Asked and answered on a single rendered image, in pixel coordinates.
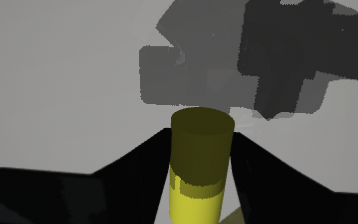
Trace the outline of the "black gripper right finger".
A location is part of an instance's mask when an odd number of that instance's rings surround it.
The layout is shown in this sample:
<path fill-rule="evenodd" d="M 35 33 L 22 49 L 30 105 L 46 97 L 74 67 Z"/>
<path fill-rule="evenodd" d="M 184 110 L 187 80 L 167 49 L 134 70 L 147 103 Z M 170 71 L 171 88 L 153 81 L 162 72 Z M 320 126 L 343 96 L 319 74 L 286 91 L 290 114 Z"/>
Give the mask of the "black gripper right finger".
<path fill-rule="evenodd" d="M 328 189 L 240 132 L 230 159 L 245 224 L 358 224 L 358 193 Z"/>

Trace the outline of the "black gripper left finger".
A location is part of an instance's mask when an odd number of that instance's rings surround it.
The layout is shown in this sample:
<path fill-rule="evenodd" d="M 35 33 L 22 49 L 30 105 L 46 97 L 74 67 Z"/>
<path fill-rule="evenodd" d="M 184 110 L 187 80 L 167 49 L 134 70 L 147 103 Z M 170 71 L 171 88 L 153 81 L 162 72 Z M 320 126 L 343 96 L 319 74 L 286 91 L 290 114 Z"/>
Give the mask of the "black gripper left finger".
<path fill-rule="evenodd" d="M 92 174 L 0 167 L 0 223 L 154 224 L 171 142 L 164 128 Z"/>

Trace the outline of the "yellow cylinder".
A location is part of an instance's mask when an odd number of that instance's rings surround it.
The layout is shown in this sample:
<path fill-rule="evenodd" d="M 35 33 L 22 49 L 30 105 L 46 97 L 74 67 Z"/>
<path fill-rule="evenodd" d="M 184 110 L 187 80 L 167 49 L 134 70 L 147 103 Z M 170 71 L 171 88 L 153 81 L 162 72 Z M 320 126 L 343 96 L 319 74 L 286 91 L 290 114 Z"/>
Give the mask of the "yellow cylinder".
<path fill-rule="evenodd" d="M 169 216 L 174 224 L 218 224 L 234 128 L 230 115 L 212 108 L 172 114 Z"/>

